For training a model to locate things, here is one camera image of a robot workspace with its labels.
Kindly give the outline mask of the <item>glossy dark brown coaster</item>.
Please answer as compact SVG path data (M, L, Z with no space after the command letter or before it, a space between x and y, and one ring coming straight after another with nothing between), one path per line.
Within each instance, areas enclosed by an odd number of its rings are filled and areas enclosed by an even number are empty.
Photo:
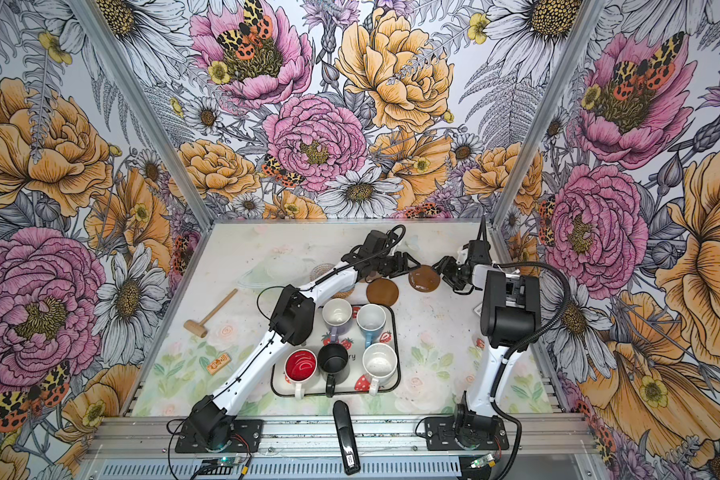
M433 267L422 265L408 274L408 281L417 292L431 293L439 287L441 277Z

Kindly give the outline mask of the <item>matte brown round coaster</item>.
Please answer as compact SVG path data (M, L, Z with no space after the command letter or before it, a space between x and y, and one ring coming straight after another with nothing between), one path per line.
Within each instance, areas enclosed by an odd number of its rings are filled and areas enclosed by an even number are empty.
M378 278L368 284L366 298L369 303L391 307L399 298L399 288L392 280Z

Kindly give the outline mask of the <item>white blue mug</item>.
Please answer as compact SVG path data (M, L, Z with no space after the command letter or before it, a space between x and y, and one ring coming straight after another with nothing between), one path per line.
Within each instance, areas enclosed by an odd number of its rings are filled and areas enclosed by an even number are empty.
M387 319L387 309L382 305L366 304L362 306L356 316L356 323L365 340L365 347L375 343L384 331Z

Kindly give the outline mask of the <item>multicolour woven coaster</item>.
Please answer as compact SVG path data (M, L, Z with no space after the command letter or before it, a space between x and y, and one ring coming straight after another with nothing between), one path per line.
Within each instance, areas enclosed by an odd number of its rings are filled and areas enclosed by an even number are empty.
M329 263L319 264L312 269L310 273L310 281L317 284L318 281L324 277L330 278L333 270L334 266Z

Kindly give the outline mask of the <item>tan wicker coaster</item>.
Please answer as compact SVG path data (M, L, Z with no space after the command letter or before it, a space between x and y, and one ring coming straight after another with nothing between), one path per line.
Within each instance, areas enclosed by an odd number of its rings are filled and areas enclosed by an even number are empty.
M333 295L333 298L342 298L346 299L348 298L352 293L354 292L354 288L348 288L342 291L339 291Z

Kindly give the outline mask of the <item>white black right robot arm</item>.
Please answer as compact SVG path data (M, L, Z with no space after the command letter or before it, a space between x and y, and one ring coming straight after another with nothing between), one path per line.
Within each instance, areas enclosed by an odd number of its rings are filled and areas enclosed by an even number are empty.
M562 303L550 317L542 314L540 279L522 274L522 268L543 270L562 288ZM476 379L463 393L455 413L424 419L427 449L507 449L506 425L513 424L517 431L521 427L519 420L499 407L500 395L521 354L562 319L572 298L569 280L543 262L497 263L485 240L470 241L458 256L438 261L434 270L456 294L482 293L478 316L485 351Z

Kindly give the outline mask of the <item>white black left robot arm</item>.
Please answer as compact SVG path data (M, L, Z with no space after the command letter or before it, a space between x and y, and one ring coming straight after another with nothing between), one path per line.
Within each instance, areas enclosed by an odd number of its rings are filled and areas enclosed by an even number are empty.
M209 451L225 448L233 422L260 377L287 351L307 341L318 308L373 274L394 278L411 270L413 258L396 250L405 233L402 224L386 232L373 230L327 273L302 286L282 286L268 316L268 330L254 350L223 384L192 406L183 423L187 437Z

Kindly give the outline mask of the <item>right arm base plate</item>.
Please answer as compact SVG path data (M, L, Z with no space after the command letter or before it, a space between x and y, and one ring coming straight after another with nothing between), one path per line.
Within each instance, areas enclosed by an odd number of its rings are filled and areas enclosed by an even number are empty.
M426 417L424 438L429 451L507 450L509 441L503 421L478 416L474 422L457 422L451 417Z

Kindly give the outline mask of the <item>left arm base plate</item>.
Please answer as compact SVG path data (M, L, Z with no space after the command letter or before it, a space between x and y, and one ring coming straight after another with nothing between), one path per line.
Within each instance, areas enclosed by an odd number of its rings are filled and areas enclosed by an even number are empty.
M262 437L262 420L238 420L225 417L207 436L185 422L173 447L176 453L256 453Z

